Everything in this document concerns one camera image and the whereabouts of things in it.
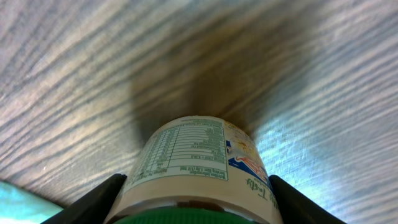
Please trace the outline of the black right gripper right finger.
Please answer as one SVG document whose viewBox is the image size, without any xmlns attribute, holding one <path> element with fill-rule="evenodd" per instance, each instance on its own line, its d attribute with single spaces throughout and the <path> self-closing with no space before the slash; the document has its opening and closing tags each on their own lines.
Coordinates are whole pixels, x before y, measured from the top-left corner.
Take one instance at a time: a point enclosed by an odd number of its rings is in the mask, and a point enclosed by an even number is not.
<svg viewBox="0 0 398 224">
<path fill-rule="evenodd" d="M 285 224 L 345 224 L 277 175 L 269 177 Z"/>
</svg>

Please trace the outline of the teal tissue pack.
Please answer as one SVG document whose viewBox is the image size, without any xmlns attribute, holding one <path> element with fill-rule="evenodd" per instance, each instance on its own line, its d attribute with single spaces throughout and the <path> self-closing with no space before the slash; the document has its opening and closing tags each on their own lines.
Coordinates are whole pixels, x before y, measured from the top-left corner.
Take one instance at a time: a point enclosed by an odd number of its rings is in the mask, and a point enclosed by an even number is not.
<svg viewBox="0 0 398 224">
<path fill-rule="evenodd" d="M 1 224 L 42 223 L 62 210 L 46 199 L 1 181 Z"/>
</svg>

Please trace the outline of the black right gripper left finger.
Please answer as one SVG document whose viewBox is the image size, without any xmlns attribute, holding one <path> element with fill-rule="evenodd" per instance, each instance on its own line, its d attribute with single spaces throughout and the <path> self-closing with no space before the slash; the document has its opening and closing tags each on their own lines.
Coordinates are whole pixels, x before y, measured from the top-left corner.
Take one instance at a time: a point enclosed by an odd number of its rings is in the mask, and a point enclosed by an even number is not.
<svg viewBox="0 0 398 224">
<path fill-rule="evenodd" d="M 124 174 L 112 175 L 42 224 L 102 224 L 126 179 L 127 176 Z"/>
</svg>

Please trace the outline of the green bottle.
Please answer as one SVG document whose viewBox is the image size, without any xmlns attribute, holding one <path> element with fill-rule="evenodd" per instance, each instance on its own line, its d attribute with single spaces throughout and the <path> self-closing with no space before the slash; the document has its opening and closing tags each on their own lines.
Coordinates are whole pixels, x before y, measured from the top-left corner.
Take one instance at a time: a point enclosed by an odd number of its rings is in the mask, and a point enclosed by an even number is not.
<svg viewBox="0 0 398 224">
<path fill-rule="evenodd" d="M 159 128 L 134 161 L 106 223 L 157 208 L 209 208 L 252 223 L 281 223 L 269 176 L 251 138 L 212 116 Z"/>
</svg>

